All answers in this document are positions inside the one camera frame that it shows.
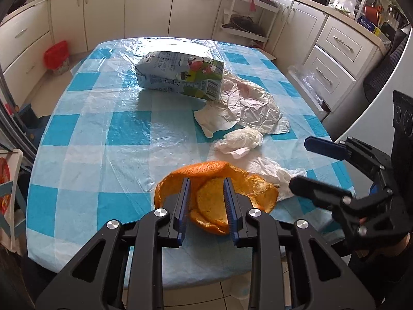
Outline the large orange peel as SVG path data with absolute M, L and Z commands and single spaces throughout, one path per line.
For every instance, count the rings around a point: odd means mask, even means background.
M 154 195 L 155 208 L 164 205 L 170 195 L 179 193 L 184 178 L 190 179 L 189 215 L 196 207 L 195 193 L 198 188 L 213 178 L 229 178 L 234 191 L 247 196 L 253 207 L 269 213 L 276 205 L 278 188 L 257 174 L 250 174 L 224 161 L 202 162 L 181 167 L 164 177 L 156 186 Z

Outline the small orange peel piece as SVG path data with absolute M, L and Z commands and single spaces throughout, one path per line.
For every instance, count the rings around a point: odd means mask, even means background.
M 223 195 L 224 178 L 209 179 L 195 193 L 196 207 L 190 219 L 205 232 L 224 236 L 229 234 L 229 224 Z

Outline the white kitchen cabinets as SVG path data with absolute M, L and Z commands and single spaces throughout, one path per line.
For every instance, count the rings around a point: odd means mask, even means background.
M 312 0 L 277 0 L 282 11 L 263 50 L 280 71 L 304 64 L 321 83 L 330 134 L 339 112 L 359 113 L 361 84 L 387 45 L 355 20 Z M 66 41 L 70 55 L 105 41 L 140 36 L 212 39 L 221 0 L 27 0 L 1 22 L 3 99 L 20 107 L 46 72 L 43 54 Z

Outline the red lined trash bin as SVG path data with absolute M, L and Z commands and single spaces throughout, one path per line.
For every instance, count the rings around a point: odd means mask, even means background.
M 69 70 L 69 46 L 66 41 L 60 41 L 43 54 L 45 67 L 56 76 L 62 75 Z

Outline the white refrigerator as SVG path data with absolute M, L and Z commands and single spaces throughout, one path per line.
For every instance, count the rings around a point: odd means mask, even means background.
M 391 154 L 394 136 L 393 92 L 398 90 L 412 96 L 412 69 L 413 44 L 412 35 L 409 35 L 401 58 L 386 84 L 368 108 L 337 140 L 350 136 Z

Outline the white tissue under peel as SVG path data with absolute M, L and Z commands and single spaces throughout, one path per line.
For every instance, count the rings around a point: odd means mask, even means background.
M 250 174 L 257 174 L 263 177 L 264 180 L 278 187 L 279 198 L 277 201 L 279 202 L 293 196 L 289 188 L 289 183 L 292 178 L 296 176 L 307 176 L 307 172 L 303 168 L 286 169 L 273 159 L 254 153 L 249 153 L 240 159 L 234 159 L 230 155 L 210 155 L 206 160 L 229 162 L 233 166 L 245 170 Z

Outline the clear bag in drawer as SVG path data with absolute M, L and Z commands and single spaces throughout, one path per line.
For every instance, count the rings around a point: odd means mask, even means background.
M 314 72 L 310 71 L 302 64 L 295 64 L 288 67 L 288 75 L 303 90 L 308 91 L 308 93 L 319 105 L 323 104 L 323 99 L 317 90 L 319 82 L 317 81 Z

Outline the crumpled white tissue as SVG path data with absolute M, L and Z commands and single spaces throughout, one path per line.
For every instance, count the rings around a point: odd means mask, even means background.
M 215 142 L 212 148 L 234 159 L 241 159 L 251 150 L 263 144 L 264 136 L 256 129 L 243 128 L 227 133 Z

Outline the crumpled white plastic bag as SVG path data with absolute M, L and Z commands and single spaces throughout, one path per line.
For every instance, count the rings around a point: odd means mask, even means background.
M 235 125 L 255 129 L 263 135 L 290 131 L 290 122 L 270 93 L 229 71 L 223 74 L 219 100 L 208 101 L 202 109 L 194 112 L 194 117 L 207 138 Z

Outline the blue milk carton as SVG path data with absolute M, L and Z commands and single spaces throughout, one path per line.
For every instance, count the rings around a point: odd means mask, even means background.
M 224 63 L 180 52 L 149 52 L 135 65 L 141 88 L 172 92 L 217 102 Z

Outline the blue checkered plastic tablecloth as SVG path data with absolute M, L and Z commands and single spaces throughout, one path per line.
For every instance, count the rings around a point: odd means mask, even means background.
M 129 38 L 99 44 L 55 107 L 38 147 L 27 203 L 27 251 L 58 272 L 109 220 L 132 222 L 153 209 L 156 185 L 180 167 L 203 162 L 211 139 L 194 118 L 200 99 L 140 88 L 134 67 L 151 51 L 212 57 L 270 93 L 290 123 L 257 153 L 285 169 L 353 190 L 342 162 L 305 150 L 328 138 L 314 112 L 260 51 L 183 38 Z

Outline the white rolling cart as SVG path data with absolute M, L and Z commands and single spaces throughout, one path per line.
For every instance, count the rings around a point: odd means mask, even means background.
M 277 0 L 221 0 L 212 39 L 263 49 L 281 11 Z

